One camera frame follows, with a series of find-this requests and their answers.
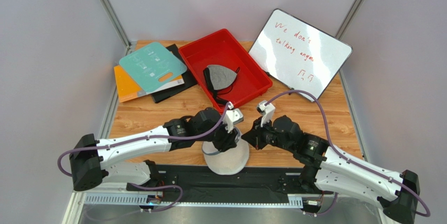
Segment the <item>white mesh laundry bag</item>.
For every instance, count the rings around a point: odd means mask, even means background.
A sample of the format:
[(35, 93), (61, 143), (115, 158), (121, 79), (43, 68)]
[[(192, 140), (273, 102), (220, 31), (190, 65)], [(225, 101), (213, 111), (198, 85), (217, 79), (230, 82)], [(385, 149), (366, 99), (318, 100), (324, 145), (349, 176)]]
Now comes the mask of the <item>white mesh laundry bag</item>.
[(201, 151), (208, 168), (218, 175), (234, 175), (240, 172), (249, 159), (249, 144), (241, 138), (238, 128), (236, 147), (225, 152), (219, 152), (212, 142), (203, 142)]

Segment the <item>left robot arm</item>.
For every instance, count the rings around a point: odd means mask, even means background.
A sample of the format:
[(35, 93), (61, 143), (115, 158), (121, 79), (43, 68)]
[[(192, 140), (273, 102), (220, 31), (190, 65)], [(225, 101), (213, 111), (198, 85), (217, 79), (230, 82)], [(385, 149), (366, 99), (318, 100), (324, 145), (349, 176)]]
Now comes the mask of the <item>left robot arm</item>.
[(219, 113), (206, 108), (194, 116), (172, 119), (152, 130), (125, 137), (96, 139), (93, 134), (84, 135), (67, 153), (73, 189), (86, 191), (109, 182), (160, 186), (154, 162), (126, 161), (190, 148), (197, 142), (210, 143), (218, 152), (226, 152), (237, 147), (239, 131), (235, 126), (242, 121), (239, 109)]

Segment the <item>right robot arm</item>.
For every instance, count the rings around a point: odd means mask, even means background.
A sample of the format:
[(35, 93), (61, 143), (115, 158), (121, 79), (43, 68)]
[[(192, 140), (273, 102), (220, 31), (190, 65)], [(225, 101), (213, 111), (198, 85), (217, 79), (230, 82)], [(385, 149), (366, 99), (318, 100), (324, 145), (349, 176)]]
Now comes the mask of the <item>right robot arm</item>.
[(334, 192), (368, 202), (390, 219), (414, 223), (419, 194), (418, 175), (410, 170), (393, 172), (345, 153), (328, 140), (303, 132), (287, 116), (266, 124), (254, 121), (242, 139), (258, 150), (267, 145), (292, 153), (304, 164), (297, 180), (310, 194)]

